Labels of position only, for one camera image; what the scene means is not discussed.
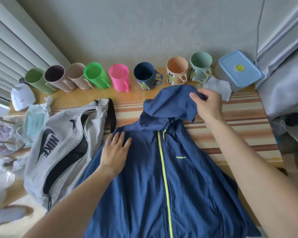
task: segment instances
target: yellow circle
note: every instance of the yellow circle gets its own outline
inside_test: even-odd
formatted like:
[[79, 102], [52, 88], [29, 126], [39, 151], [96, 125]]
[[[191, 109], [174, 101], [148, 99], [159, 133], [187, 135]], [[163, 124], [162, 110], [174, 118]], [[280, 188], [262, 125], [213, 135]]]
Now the yellow circle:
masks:
[[244, 66], [239, 65], [239, 64], [236, 65], [236, 67], [235, 67], [235, 70], [238, 71], [238, 72], [242, 72], [242, 71], [244, 71], [244, 69], [245, 69]]

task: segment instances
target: forearm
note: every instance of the forearm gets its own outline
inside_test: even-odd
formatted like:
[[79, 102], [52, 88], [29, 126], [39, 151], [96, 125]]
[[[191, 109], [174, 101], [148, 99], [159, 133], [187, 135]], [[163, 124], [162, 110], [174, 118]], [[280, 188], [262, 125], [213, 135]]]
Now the forearm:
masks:
[[111, 181], [110, 174], [97, 169], [36, 223], [24, 238], [83, 237], [94, 210]]
[[207, 123], [247, 202], [273, 237], [298, 237], [298, 190], [227, 124]]

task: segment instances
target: jacket hood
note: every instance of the jacket hood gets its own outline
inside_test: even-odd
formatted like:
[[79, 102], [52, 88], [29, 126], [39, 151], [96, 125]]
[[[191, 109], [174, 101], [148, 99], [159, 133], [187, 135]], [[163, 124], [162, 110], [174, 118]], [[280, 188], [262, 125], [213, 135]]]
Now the jacket hood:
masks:
[[177, 119], [193, 122], [198, 111], [190, 98], [191, 92], [198, 94], [203, 100], [207, 99], [192, 85], [175, 85], [163, 88], [154, 99], [145, 100], [138, 121], [141, 129], [167, 129]]

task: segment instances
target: backpack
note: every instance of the backpack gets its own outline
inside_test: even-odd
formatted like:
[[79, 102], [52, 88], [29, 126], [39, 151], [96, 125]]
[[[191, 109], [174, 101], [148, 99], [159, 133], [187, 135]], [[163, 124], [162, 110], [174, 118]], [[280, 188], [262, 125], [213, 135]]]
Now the backpack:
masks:
[[94, 100], [53, 115], [33, 144], [24, 171], [24, 188], [48, 211], [82, 178], [102, 142], [106, 120], [116, 127], [111, 99]]

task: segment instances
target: blue container lid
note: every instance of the blue container lid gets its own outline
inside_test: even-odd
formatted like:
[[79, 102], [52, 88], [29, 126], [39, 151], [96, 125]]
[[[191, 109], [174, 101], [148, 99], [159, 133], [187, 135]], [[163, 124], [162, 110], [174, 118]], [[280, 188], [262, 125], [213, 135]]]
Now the blue container lid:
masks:
[[238, 87], [246, 87], [262, 79], [261, 71], [240, 51], [223, 56], [219, 65]]

